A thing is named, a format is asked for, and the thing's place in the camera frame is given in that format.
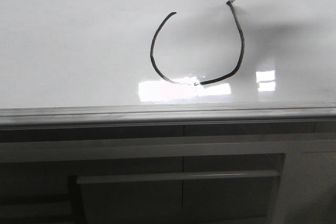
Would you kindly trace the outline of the white whiteboard with frame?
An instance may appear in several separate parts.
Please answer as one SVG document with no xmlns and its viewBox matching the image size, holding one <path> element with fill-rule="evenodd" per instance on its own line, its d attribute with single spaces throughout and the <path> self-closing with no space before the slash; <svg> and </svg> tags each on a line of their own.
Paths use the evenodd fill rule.
<svg viewBox="0 0 336 224">
<path fill-rule="evenodd" d="M 1 128 L 335 118 L 335 0 L 1 0 Z"/>
</svg>

